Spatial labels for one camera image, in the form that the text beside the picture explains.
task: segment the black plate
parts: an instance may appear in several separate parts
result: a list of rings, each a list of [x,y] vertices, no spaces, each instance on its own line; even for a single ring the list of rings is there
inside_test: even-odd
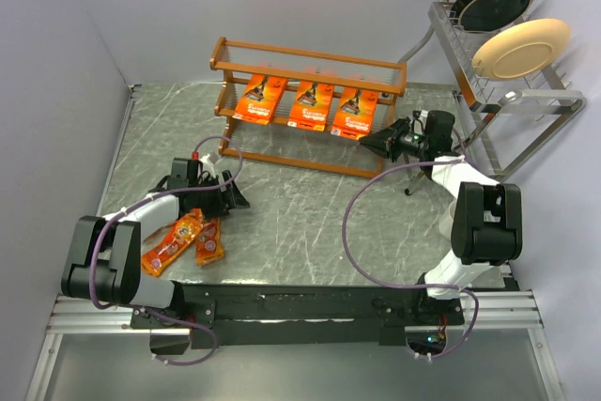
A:
[[[468,32],[492,32],[519,18],[533,0],[456,0],[451,11]]]

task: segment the marble table surface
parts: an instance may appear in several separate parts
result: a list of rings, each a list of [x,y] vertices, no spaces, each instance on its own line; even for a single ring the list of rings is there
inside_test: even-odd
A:
[[[142,85],[132,98],[131,118],[102,205],[110,213],[142,198],[170,172],[174,157],[189,157],[205,136],[223,133],[224,118],[213,114],[221,84]],[[408,89],[397,113],[416,108],[456,113],[452,93]],[[284,126],[241,124],[234,140],[243,149],[303,156],[314,161],[373,164],[356,143]],[[218,141],[201,152],[217,150]],[[219,169],[234,171],[225,157]],[[373,185],[355,204],[349,220],[349,246],[359,264],[380,280],[413,284],[450,250],[438,232],[440,214],[452,201],[440,186],[425,180],[405,196],[409,174],[395,173]],[[184,252],[162,277],[184,283],[258,283],[281,285],[365,285],[342,247],[341,224],[348,201],[366,182],[312,170],[245,162],[237,181],[251,203],[222,222],[225,258],[196,267],[194,251]],[[161,239],[145,243],[143,251]],[[474,284],[502,286],[501,272],[489,271]]]

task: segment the beige plate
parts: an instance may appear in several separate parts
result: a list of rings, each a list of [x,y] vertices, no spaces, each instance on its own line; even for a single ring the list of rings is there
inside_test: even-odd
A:
[[[565,50],[570,26],[559,19],[515,25],[488,40],[471,60],[477,75],[517,79],[552,63]]]

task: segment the orange snack packet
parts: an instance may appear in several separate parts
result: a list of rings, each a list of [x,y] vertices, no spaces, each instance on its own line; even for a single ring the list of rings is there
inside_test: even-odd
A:
[[[326,128],[333,94],[332,85],[299,82],[288,126],[308,131],[323,131]]]
[[[351,140],[359,140],[369,134],[378,106],[378,97],[376,91],[345,88],[331,126],[331,134]]]
[[[196,265],[202,267],[223,257],[224,251],[220,241],[222,221],[212,218],[202,222],[202,231],[196,239]]]
[[[142,255],[142,271],[152,276],[161,275],[198,237],[201,225],[197,218],[193,213],[182,216],[161,243]]]
[[[268,124],[282,98],[288,80],[267,75],[253,75],[236,105],[235,119]]]

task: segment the floor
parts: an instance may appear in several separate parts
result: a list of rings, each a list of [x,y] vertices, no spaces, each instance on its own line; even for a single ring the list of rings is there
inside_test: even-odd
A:
[[[547,399],[527,331],[476,331],[433,364],[414,361],[405,347],[361,343],[227,347],[188,367],[151,361],[147,336],[68,335],[45,399],[91,394],[146,401]]]
[[[102,213],[140,199],[169,173],[174,157],[188,157],[200,139],[223,133],[224,118],[213,114],[220,89],[221,85],[136,87]],[[398,114],[406,116],[416,108],[456,113],[450,89],[408,89],[398,102]],[[366,149],[326,133],[244,123],[234,139],[245,150],[269,149],[358,167],[374,164]],[[202,150],[214,151],[217,144]],[[228,157],[219,163],[222,170],[234,170],[236,165]],[[356,203],[349,221],[349,246],[360,265],[398,284],[415,283],[450,249],[438,232],[438,220],[452,196],[426,180],[407,197],[403,191],[408,177],[393,174],[375,184]],[[234,210],[223,221],[225,259],[198,268],[193,252],[185,252],[162,277],[189,283],[366,284],[343,257],[341,244],[345,208],[365,179],[246,162],[237,183],[252,207]],[[144,251],[160,239],[151,239]],[[502,286],[501,274],[490,271],[475,285]]]

